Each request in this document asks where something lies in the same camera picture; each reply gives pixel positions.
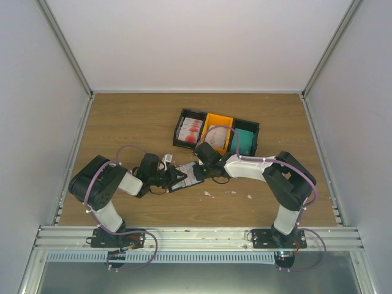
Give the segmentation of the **black leather card holder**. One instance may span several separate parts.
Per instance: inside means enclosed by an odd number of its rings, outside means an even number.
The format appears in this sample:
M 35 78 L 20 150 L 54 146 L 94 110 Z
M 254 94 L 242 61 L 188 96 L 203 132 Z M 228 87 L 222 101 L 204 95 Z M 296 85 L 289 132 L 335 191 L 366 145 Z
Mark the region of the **black leather card holder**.
M 168 192 L 172 193 L 177 190 L 185 189 L 203 183 L 204 180 L 198 180 L 195 176 L 195 166 L 198 166 L 198 164 L 196 162 L 191 162 L 175 167 L 176 171 L 178 172 L 178 182 L 170 186 L 168 188 Z

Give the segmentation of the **white red credit card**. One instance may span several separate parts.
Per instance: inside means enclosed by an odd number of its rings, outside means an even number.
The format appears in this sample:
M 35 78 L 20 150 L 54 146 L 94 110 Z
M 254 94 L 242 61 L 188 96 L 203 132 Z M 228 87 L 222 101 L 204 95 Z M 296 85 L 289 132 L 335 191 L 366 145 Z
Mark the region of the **white red credit card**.
M 181 165 L 178 167 L 182 172 L 187 174 L 187 179 L 185 180 L 186 183 L 185 183 L 185 186 L 183 186 L 183 187 L 190 187 L 190 186 L 194 186 L 194 185 L 200 183 L 200 182 L 196 181 L 194 173 L 193 173 L 192 167 L 195 164 L 196 164 L 195 162 L 191 162 L 191 163 L 184 164 L 184 165 Z

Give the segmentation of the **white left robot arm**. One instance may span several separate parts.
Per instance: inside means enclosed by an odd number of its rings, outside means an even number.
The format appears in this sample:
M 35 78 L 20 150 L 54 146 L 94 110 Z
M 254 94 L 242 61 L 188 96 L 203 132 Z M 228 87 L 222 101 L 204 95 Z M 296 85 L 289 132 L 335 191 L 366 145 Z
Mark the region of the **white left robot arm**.
M 187 178 L 186 172 L 155 154 L 146 153 L 133 170 L 98 155 L 70 180 L 68 191 L 105 231 L 106 242 L 112 247 L 120 247 L 126 242 L 126 232 L 125 221 L 112 202 L 115 192 L 122 190 L 141 198 L 153 186 L 169 190 Z

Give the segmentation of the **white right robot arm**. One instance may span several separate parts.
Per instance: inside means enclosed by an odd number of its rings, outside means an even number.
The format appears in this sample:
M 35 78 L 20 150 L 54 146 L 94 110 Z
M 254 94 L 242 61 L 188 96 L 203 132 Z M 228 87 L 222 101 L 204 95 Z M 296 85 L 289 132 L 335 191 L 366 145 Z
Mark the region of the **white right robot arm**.
M 194 167 L 197 180 L 206 178 L 247 178 L 267 183 L 279 203 L 271 226 L 272 243 L 287 247 L 296 235 L 302 212 L 318 199 L 316 179 L 290 153 L 276 157 L 251 157 L 237 153 L 221 155 L 208 143 L 198 145 L 193 154 L 199 159 Z

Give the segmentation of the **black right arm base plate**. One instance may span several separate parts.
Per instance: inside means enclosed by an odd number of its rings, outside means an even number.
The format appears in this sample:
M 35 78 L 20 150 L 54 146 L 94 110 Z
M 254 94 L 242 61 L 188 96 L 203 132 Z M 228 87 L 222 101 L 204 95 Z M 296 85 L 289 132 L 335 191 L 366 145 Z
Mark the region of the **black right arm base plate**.
M 252 241 L 254 249 L 305 249 L 307 241 L 303 231 L 296 231 L 288 236 L 278 238 L 273 235 L 270 228 L 254 228 L 247 236 Z

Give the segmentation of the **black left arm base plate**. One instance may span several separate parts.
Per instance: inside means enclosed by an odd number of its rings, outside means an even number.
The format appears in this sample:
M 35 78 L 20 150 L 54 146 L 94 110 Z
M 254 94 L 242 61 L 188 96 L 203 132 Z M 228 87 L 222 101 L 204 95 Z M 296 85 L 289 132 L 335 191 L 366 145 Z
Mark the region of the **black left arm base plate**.
M 92 236 L 86 238 L 86 244 L 92 248 L 139 249 L 145 242 L 144 230 L 125 229 L 126 235 L 113 235 L 102 228 L 93 230 Z

